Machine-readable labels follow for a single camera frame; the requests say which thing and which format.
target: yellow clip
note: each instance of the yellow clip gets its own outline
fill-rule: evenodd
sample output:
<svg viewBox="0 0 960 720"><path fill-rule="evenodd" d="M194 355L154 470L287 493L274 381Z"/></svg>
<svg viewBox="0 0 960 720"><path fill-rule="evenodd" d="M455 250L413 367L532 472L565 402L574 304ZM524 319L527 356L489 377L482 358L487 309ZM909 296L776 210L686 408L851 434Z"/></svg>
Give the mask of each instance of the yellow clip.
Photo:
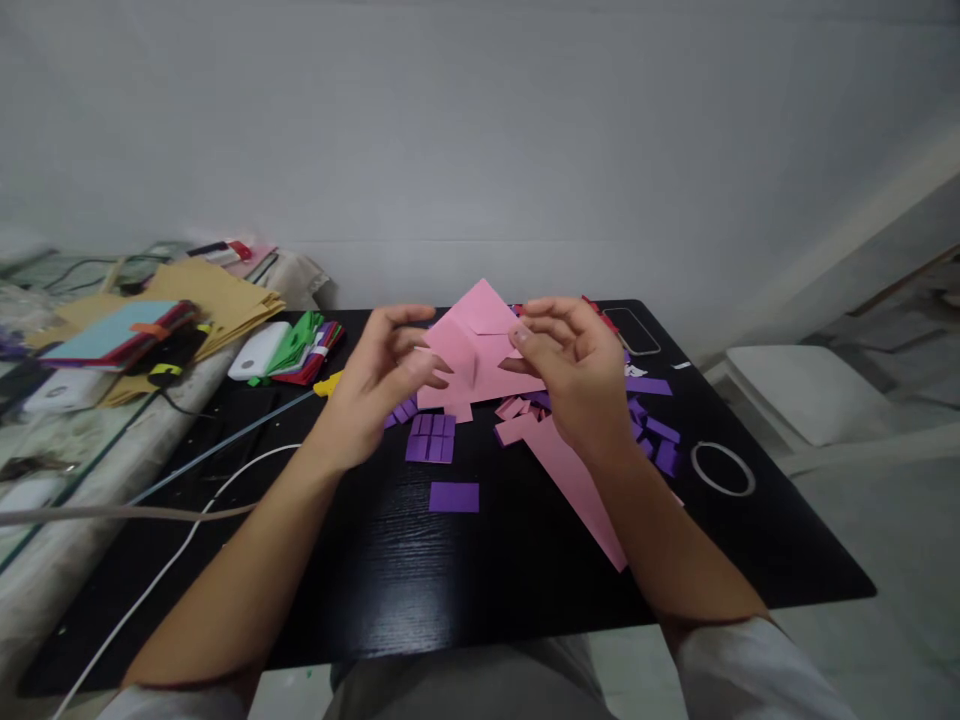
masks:
<svg viewBox="0 0 960 720"><path fill-rule="evenodd" d="M341 375L343 375L343 370L334 373L323 382L318 382L313 386L313 391L320 397L330 397L333 395L333 391L337 389L337 383L340 382Z"/></svg>

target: pink paper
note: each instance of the pink paper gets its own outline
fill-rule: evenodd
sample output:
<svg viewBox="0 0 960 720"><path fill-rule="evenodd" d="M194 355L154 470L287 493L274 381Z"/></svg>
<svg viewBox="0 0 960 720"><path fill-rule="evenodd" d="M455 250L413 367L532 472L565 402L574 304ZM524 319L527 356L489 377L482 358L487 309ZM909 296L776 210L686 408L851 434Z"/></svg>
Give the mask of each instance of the pink paper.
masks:
<svg viewBox="0 0 960 720"><path fill-rule="evenodd" d="M494 411L494 414L501 420L509 420L510 418L516 417L520 414L520 408L523 407L523 403L523 398L515 397L498 407Z"/></svg>
<svg viewBox="0 0 960 720"><path fill-rule="evenodd" d="M557 433L553 417L545 418L527 428L523 439L610 562L618 572L622 571L627 566L627 558L610 522L610 516L603 507L603 501L600 500L600 494L586 466Z"/></svg>
<svg viewBox="0 0 960 720"><path fill-rule="evenodd" d="M536 424L537 418L534 417L533 413L527 413L526 415L517 415L517 417L507 420L505 423L498 423L493 426L493 430L500 438L500 444L506 447L507 445L513 445L517 440L522 440L527 431L531 427L535 427Z"/></svg>
<svg viewBox="0 0 960 720"><path fill-rule="evenodd" d="M477 377L477 351L474 349L467 332L456 318L448 322L437 323L430 329L427 343L430 349L443 358L454 375L462 380L466 387L472 388Z"/></svg>
<svg viewBox="0 0 960 720"><path fill-rule="evenodd" d="M473 408L470 403L457 403L456 405L444 405L444 415L453 415L457 418L457 425L462 422L473 422Z"/></svg>
<svg viewBox="0 0 960 720"><path fill-rule="evenodd" d="M417 393L418 405L425 409L453 406L544 390L543 380L498 367L514 352L506 333L516 323L513 312L487 281L477 283L424 335L427 344L433 348L450 342L457 330L462 331L476 353L474 381L469 382L469 373L439 373L438 377L447 380L450 386L444 390L421 388ZM451 331L450 325L457 329Z"/></svg>
<svg viewBox="0 0 960 720"><path fill-rule="evenodd" d="M507 307L486 280L474 285L455 307L458 308L458 315L477 335L506 335L517 324L513 310ZM512 350L511 345L506 354Z"/></svg>

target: black wooden desk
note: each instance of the black wooden desk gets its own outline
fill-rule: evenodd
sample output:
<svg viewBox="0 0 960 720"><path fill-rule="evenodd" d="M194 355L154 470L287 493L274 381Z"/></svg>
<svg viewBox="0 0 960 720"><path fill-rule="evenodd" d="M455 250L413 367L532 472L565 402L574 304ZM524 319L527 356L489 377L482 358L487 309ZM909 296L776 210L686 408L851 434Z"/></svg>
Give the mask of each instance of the black wooden desk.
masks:
<svg viewBox="0 0 960 720"><path fill-rule="evenodd" d="M638 301L628 306L659 340L662 352L637 362L668 379L673 397L645 395L643 405L683 437L677 478L669 480L690 515L774 608L876 594L869 578L760 449L719 396L686 361ZM327 374L343 368L368 311L330 312L346 337ZM225 380L161 477L218 439L302 393L299 386L253 389ZM226 476L248 459L300 442L324 401L310 398L261 431L186 473L147 502L201 509ZM299 593L268 668L415 653L483 643L652 623L629 571L618 574L524 443L501 449L493 434L498 402L474 405L474 421L457 426L452 465L404 461L409 426L386 431L380 449L340 484ZM753 469L756 492L723 495L693 472L697 441L718 442ZM289 455L278 453L241 476L225 509L256 501ZM721 453L701 451L712 478L732 490L741 470ZM480 483L480 513L427 511L430 483ZM240 526L230 518L200 527L193 543L127 623L83 690L117 687L150 633ZM27 696L62 694L107 634L183 542L188 523L130 521L43 645L20 683Z"/></svg>

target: white rubber band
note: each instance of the white rubber band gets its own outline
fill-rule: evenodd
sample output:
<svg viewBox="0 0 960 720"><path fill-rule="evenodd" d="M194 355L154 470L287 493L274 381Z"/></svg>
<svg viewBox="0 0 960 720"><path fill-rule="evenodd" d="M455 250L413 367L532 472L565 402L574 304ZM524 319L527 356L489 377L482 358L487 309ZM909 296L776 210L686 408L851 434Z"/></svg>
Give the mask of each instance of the white rubber band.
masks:
<svg viewBox="0 0 960 720"><path fill-rule="evenodd" d="M701 447L716 448L720 452L727 455L727 457L731 458L735 463L737 463L737 465L739 465L740 468L743 470L743 474L747 476L747 489L744 490L742 493L735 493L732 490L727 490L725 487L721 487L717 485L713 480L708 478L707 474L701 469L700 463L697 462L697 450L699 450ZM757 478L754 476L753 470L747 467L747 464L740 458L739 455L733 452L733 450L730 450L729 448L725 448L723 445L720 445L719 443L705 443L705 442L697 443L694 446L693 450L690 451L690 459L693 461L693 469L697 471L697 475L700 476L700 479L703 480L707 485L712 487L714 490L718 492L722 492L724 495L729 495L730 497L746 497L747 495L753 495L753 491L757 489Z"/></svg>

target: finger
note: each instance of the finger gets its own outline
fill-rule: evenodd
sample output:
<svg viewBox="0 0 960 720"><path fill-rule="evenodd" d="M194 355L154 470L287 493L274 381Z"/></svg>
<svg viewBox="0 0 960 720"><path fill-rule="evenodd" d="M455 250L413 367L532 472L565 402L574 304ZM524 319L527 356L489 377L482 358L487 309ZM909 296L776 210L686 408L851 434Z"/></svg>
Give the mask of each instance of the finger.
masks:
<svg viewBox="0 0 960 720"><path fill-rule="evenodd" d="M578 334L606 328L593 308L579 298L538 298L528 302L523 309L531 317L553 317L563 320Z"/></svg>
<svg viewBox="0 0 960 720"><path fill-rule="evenodd" d="M427 341L423 339L424 333L427 331L423 328L397 328L393 331L390 339L390 352L393 354L393 357L396 360L400 360L408 352L414 348L422 347L429 348L430 345L427 344ZM437 359L440 360L439 369L443 372L452 373L453 369L444 362L443 358L437 355Z"/></svg>
<svg viewBox="0 0 960 720"><path fill-rule="evenodd" d="M572 367L560 352L556 341L548 335L530 332L523 323L517 323L510 329L510 342L520 351L545 382L558 381Z"/></svg>
<svg viewBox="0 0 960 720"><path fill-rule="evenodd" d="M565 320L552 317L532 317L524 315L521 322L535 333L545 333L562 347L569 347L577 341L577 336Z"/></svg>
<svg viewBox="0 0 960 720"><path fill-rule="evenodd" d="M438 360L432 353L408 353L370 392L369 401L375 412L386 418L397 405L427 384L438 368Z"/></svg>
<svg viewBox="0 0 960 720"><path fill-rule="evenodd" d="M370 313L367 326L363 329L359 346L364 341L383 342L393 330L407 323L429 320L437 314L429 305L390 305L379 307Z"/></svg>
<svg viewBox="0 0 960 720"><path fill-rule="evenodd" d="M540 377L540 373L537 372L537 369L523 358L506 358L497 367L502 370L506 370L507 372L518 373L519 375L532 375L533 377Z"/></svg>

